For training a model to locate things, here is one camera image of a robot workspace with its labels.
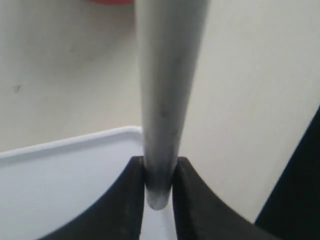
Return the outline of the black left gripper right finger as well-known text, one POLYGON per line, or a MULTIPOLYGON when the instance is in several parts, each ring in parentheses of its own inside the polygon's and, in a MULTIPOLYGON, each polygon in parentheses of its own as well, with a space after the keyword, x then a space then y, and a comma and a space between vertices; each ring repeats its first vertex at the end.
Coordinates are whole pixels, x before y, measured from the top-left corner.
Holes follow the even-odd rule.
POLYGON ((172 179, 172 203, 179 240, 275 240, 225 204, 186 157, 179 157, 172 179))

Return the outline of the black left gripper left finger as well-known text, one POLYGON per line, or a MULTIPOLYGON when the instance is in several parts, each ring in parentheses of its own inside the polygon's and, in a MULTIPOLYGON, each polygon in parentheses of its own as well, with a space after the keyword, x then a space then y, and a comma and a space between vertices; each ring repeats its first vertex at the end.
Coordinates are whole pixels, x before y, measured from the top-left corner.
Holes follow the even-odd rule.
POLYGON ((144 202, 144 165, 142 158, 135 156, 92 206, 43 239, 138 240, 144 202))

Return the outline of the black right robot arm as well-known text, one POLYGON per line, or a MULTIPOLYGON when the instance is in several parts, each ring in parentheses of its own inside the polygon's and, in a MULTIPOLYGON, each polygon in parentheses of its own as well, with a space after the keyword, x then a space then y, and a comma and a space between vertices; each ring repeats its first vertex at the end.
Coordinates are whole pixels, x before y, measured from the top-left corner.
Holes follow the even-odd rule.
POLYGON ((320 238, 320 113, 317 111, 255 225, 282 240, 320 238))

